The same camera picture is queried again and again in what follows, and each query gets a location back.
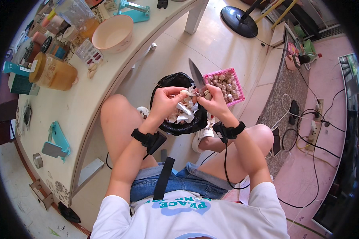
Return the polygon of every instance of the hand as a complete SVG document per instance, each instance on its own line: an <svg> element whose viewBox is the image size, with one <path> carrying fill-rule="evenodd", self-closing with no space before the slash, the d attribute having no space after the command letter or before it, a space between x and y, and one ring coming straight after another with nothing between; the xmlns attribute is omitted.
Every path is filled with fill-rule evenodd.
<svg viewBox="0 0 359 239"><path fill-rule="evenodd" d="M177 104L187 97L185 93L180 93L183 87L164 87L158 88L154 94L152 109L148 118L154 118L157 122L162 122L169 117L176 108Z"/></svg>
<svg viewBox="0 0 359 239"><path fill-rule="evenodd" d="M207 109L213 116L222 121L225 127L237 127L239 122L227 107L221 89L210 84L206 84L206 87L212 95L212 99L208 101L204 97L199 96L197 97L198 103Z"/></svg>

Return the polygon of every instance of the granite countertop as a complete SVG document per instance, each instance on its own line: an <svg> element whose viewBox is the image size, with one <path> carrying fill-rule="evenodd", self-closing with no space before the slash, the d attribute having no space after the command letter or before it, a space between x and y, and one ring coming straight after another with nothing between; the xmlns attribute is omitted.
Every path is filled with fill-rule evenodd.
<svg viewBox="0 0 359 239"><path fill-rule="evenodd" d="M287 25L294 30L294 27L291 23L287 22ZM286 39L284 43L284 48L287 49L287 43L292 42L295 44L292 36L287 32ZM272 127L285 113L286 111L282 107L282 97L284 94L288 94L291 100L295 99L299 103L300 110L304 109L306 97L307 97L307 85L304 83L303 78L298 70L289 70L286 67L286 63L284 57L286 56L287 51L283 51L282 54L282 62L279 65L279 70L275 82L273 84L273 88L271 90L270 96L267 100L267 103L258 118L257 124L262 123L269 127ZM306 83L309 83L309 71L302 66L299 69L306 80ZM290 105L290 100L287 96L284 97L285 107L288 108ZM289 116L285 116L278 124L279 127L279 135L281 137L285 133L288 128L296 129L295 125L290 125L288 123ZM284 148L289 150L291 146L294 144L296 140L296 133L294 131L288 131L286 136L284 137ZM271 157L266 160L270 174L272 176L276 176L281 169L284 160L281 158L281 153L278 153L275 157Z"/></svg>

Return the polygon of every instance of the pill blister pack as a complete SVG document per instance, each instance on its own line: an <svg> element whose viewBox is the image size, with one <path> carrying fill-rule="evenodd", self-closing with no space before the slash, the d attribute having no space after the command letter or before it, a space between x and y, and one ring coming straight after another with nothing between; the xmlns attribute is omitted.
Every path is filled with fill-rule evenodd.
<svg viewBox="0 0 359 239"><path fill-rule="evenodd" d="M86 63L87 66L92 62L98 63L104 55L87 38L80 47L76 50L75 54Z"/></svg>

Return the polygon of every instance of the knife blade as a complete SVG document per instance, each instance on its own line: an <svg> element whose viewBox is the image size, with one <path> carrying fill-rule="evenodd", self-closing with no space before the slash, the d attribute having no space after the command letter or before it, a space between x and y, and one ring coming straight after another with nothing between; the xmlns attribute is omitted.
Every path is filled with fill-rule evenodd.
<svg viewBox="0 0 359 239"><path fill-rule="evenodd" d="M189 66L190 66L191 75L193 76L194 84L196 85L196 87L198 89L198 93L200 93L201 96L205 96L204 92L205 92L205 90L207 90L206 84L203 81L201 72L196 67L194 62L192 60L190 60L190 58L189 58Z"/></svg>

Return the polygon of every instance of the plastic bag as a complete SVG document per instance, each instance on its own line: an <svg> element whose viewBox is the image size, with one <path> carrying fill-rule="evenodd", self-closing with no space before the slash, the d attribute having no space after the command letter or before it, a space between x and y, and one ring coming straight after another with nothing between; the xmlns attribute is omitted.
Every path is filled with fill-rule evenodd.
<svg viewBox="0 0 359 239"><path fill-rule="evenodd" d="M160 79L158 82L158 85L162 87L180 86L180 87L189 88L193 84L194 81L192 80L192 78L190 78L188 75L186 75L183 72L178 72L176 74L165 76L164 78ZM154 88L153 90L152 98L150 99L150 108L152 108L154 93L158 88L160 87L156 86L156 88ZM174 136L179 136L184 133L189 134L189 133L197 132L205 128L206 125L207 125L207 110L204 107L202 107L200 104L198 104L198 111L194 114L194 119L191 123L176 124L176 123L169 123L165 120L160 125L160 129Z"/></svg>

